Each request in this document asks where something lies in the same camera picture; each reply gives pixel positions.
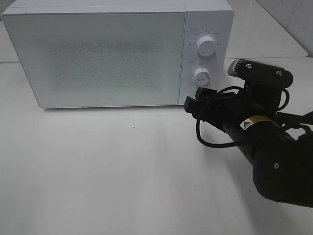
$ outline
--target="yellow warning sticker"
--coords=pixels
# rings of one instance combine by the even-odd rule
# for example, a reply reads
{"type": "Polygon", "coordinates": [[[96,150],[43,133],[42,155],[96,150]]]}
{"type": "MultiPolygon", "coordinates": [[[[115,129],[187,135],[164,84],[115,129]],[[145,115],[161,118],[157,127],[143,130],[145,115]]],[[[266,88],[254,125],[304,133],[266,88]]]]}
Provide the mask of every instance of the yellow warning sticker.
{"type": "Polygon", "coordinates": [[[257,115],[257,116],[252,116],[247,118],[246,120],[244,120],[241,124],[240,127],[243,130],[248,129],[250,126],[252,126],[253,124],[256,124],[257,122],[260,121],[272,121],[269,117],[267,116],[263,116],[263,115],[257,115]]]}

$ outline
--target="timer knob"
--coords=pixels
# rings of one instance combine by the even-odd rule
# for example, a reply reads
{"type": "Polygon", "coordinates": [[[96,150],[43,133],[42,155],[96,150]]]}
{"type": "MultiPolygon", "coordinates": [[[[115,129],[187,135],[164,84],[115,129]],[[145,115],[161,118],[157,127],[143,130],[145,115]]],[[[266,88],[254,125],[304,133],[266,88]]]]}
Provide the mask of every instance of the timer knob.
{"type": "Polygon", "coordinates": [[[202,56],[210,56],[216,50],[216,40],[211,36],[204,36],[197,41],[198,53],[202,56]]]}
{"type": "Polygon", "coordinates": [[[210,72],[206,68],[197,68],[194,71],[194,82],[198,86],[204,86],[211,82],[210,72]]]}

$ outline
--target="microwave control panel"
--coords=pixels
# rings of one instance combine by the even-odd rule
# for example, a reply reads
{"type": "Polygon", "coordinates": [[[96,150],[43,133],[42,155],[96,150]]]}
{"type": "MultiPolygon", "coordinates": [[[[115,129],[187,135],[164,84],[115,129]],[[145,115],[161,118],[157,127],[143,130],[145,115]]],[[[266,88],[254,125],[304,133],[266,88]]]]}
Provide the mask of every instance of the microwave control panel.
{"type": "Polygon", "coordinates": [[[210,87],[222,68],[233,21],[233,11],[187,11],[179,104],[198,87],[210,87]]]}

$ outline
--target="white microwave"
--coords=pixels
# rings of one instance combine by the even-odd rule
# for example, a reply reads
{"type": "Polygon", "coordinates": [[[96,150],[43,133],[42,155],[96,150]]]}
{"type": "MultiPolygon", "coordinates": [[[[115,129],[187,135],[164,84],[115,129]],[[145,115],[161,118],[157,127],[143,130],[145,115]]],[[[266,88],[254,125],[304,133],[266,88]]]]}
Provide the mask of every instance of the white microwave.
{"type": "Polygon", "coordinates": [[[2,14],[43,108],[182,105],[222,67],[225,0],[17,0],[2,14]]]}

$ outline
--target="table surface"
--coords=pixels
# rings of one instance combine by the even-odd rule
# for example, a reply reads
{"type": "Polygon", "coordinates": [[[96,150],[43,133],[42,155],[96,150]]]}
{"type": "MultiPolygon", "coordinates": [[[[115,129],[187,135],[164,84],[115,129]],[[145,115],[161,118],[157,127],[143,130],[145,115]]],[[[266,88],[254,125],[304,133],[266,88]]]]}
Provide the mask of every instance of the table surface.
{"type": "MultiPolygon", "coordinates": [[[[231,61],[213,88],[243,84],[231,61]]],[[[294,75],[285,111],[311,111],[313,59],[263,61],[294,75]]],[[[259,195],[241,152],[201,145],[182,107],[44,110],[20,64],[0,77],[1,235],[312,234],[312,209],[259,195]]]]}
{"type": "MultiPolygon", "coordinates": [[[[226,59],[306,57],[307,52],[255,0],[228,0],[235,17],[226,59]]],[[[0,22],[0,63],[18,62],[3,22],[0,22]]]]}

